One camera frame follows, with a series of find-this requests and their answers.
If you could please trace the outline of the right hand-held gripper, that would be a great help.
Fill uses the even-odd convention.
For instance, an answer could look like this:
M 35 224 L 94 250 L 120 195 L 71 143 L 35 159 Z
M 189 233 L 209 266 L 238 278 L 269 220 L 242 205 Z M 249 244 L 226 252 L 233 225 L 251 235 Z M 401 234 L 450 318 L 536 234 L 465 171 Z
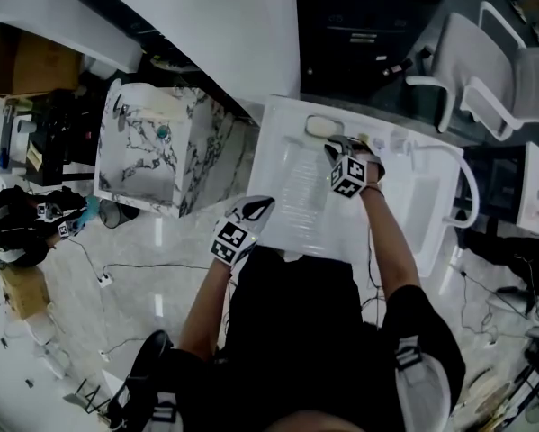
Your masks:
M 378 184 L 385 175 L 381 159 L 359 139 L 333 135 L 324 150 L 331 165 L 329 188 L 334 194 L 354 198 L 367 185 Z

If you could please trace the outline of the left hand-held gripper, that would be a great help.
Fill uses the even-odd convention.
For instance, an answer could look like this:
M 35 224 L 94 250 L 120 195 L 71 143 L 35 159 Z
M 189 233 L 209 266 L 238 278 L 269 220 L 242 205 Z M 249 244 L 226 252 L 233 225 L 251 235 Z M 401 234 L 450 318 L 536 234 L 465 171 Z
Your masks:
M 215 225 L 210 251 L 227 266 L 247 257 L 275 207 L 275 198 L 253 195 L 237 200 Z

